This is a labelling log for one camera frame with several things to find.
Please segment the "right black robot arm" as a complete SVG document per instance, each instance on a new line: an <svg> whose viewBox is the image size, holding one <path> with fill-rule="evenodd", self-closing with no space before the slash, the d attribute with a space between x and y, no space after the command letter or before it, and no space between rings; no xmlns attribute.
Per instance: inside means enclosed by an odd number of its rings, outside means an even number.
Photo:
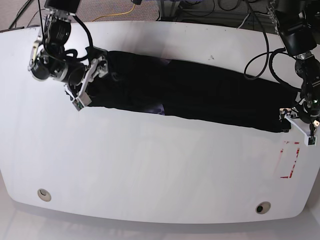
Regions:
<svg viewBox="0 0 320 240"><path fill-rule="evenodd" d="M28 71L40 82L49 78L64 83L64 89L74 102L88 98L88 84L103 78L109 72L107 53L94 47L93 38L86 25L77 16L78 0L47 0L49 11L31 50ZM65 49L71 35L71 20L83 28L88 38L86 55L78 56L76 49Z"/></svg>

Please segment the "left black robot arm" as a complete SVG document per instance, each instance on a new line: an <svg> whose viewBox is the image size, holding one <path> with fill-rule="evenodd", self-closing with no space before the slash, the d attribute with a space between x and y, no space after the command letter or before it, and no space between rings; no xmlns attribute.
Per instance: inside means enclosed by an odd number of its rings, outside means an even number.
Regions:
<svg viewBox="0 0 320 240"><path fill-rule="evenodd" d="M316 15L319 10L317 0L268 1L268 14L284 45L270 55L269 70L280 84L300 93L303 103L295 109L298 117L309 125L312 139L320 125L320 62L312 54L317 47L312 27L318 23ZM295 59L295 72L302 79L300 88L288 84L275 73L273 59L280 53L287 53Z"/></svg>

